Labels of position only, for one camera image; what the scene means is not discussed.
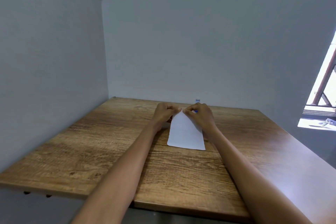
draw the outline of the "floor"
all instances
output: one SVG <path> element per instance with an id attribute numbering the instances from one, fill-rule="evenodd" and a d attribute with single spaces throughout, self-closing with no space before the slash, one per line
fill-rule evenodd
<path id="1" fill-rule="evenodd" d="M 23 191 L 0 189 L 0 224 L 67 224 L 83 200 Z M 193 218 L 140 209 L 128 209 L 123 224 L 225 224 L 228 222 Z"/>

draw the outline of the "wood grain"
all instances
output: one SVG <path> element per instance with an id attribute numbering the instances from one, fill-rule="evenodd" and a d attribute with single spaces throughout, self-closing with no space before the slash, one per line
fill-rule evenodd
<path id="1" fill-rule="evenodd" d="M 112 98 L 0 174 L 0 184 L 86 198 L 158 102 Z M 257 110 L 211 107 L 222 133 L 313 222 L 336 223 L 336 170 Z M 250 223 L 218 152 L 167 146 L 159 132 L 134 206 Z"/>

